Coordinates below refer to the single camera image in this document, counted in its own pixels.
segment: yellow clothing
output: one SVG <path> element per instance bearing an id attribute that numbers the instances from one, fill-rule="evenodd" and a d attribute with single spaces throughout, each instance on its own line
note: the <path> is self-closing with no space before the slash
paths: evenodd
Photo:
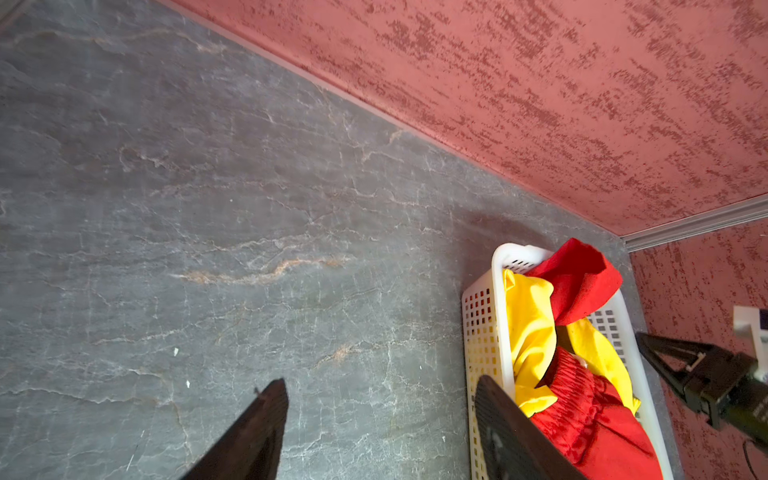
<path id="1" fill-rule="evenodd" d="M 584 359 L 590 372 L 611 382 L 621 397 L 621 403 L 635 414 L 640 408 L 640 400 L 632 396 L 629 372 L 611 342 L 589 323 L 589 319 L 577 320 L 565 328 L 568 329 L 574 353 Z"/>
<path id="2" fill-rule="evenodd" d="M 557 345 L 549 300 L 553 287 L 547 280 L 504 270 L 504 290 L 515 372 L 515 403 L 530 417 L 558 399 L 548 386 L 536 388 Z"/>

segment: black wire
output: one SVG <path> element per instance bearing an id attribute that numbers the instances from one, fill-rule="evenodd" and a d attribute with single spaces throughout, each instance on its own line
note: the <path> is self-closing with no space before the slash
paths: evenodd
<path id="1" fill-rule="evenodd" d="M 757 478 L 757 473 L 755 473 L 755 469 L 752 468 L 752 462 L 750 462 L 750 454 L 746 452 L 746 443 L 747 442 L 751 442 L 752 445 L 755 445 L 757 447 L 755 442 L 753 442 L 750 439 L 744 440 L 744 443 L 741 444 L 741 448 L 744 449 L 744 459 L 746 460 L 746 466 L 750 467 L 750 472 L 752 472 L 752 476 L 755 478 L 755 480 L 760 480 L 759 478 Z"/>

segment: floor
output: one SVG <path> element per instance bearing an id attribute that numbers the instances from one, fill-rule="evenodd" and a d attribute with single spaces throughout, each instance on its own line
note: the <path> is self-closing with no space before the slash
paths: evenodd
<path id="1" fill-rule="evenodd" d="M 648 329 L 661 336 L 714 343 L 754 354 L 750 339 L 733 334 L 733 306 L 768 306 L 768 219 L 706 233 L 631 254 Z M 717 431 L 705 415 L 665 389 L 688 480 L 753 478 L 744 435 Z M 758 478 L 768 478 L 768 455 L 749 448 Z"/>
<path id="2" fill-rule="evenodd" d="M 279 478 L 467 478 L 458 299 L 507 241 L 594 244 L 644 328 L 618 238 L 159 4 L 36 2 L 0 102 L 8 480 L 176 477 L 278 377 Z"/>

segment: red textured wall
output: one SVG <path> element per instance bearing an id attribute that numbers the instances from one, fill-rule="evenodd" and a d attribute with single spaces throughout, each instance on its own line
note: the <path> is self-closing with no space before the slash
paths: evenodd
<path id="1" fill-rule="evenodd" d="M 768 190 L 765 0 L 164 2 L 614 233 Z"/>
<path id="2" fill-rule="evenodd" d="M 768 219 L 631 258 L 651 333 L 753 354 L 750 341 L 733 335 L 733 305 L 768 307 Z M 669 390 L 666 394 L 688 480 L 752 478 L 736 429 L 716 432 Z M 758 477 L 768 478 L 768 458 L 751 449 L 750 459 Z"/>

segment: laundry basket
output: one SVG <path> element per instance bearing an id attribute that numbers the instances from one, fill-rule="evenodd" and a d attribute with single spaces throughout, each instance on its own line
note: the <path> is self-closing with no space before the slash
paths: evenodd
<path id="1" fill-rule="evenodd" d="M 483 375 L 491 376 L 507 394 L 515 398 L 515 376 L 512 371 L 507 299 L 504 294 L 503 269 L 526 273 L 552 255 L 538 247 L 505 243 L 493 253 L 491 269 L 475 281 L 462 295 L 464 325 L 464 358 L 467 375 L 467 411 L 469 416 L 469 453 L 474 480 L 489 480 L 475 417 L 475 387 Z M 601 309 L 589 316 L 590 322 L 608 338 L 627 367 L 632 389 L 642 402 L 637 419 L 656 449 L 661 472 L 672 480 L 667 449 L 661 436 L 659 420 L 650 397 L 640 351 L 619 290 Z"/>

